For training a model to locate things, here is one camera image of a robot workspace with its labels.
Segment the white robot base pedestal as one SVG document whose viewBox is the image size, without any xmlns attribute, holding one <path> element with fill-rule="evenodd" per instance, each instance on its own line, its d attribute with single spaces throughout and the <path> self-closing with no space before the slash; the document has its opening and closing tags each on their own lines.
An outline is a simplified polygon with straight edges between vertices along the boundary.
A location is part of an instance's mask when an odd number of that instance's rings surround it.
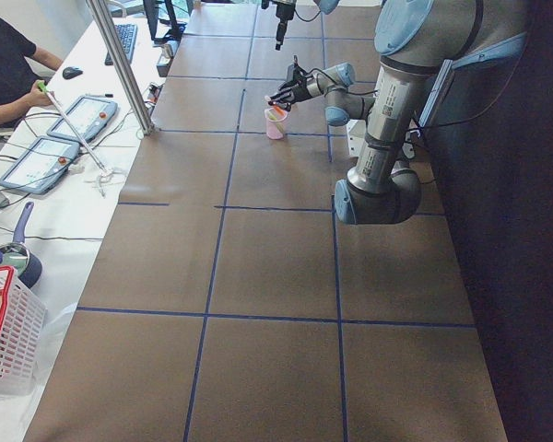
<svg viewBox="0 0 553 442">
<path fill-rule="evenodd" d="M 366 122 L 364 120 L 350 120 L 346 124 L 347 148 L 351 157 L 359 157 L 364 144 Z"/>
</svg>

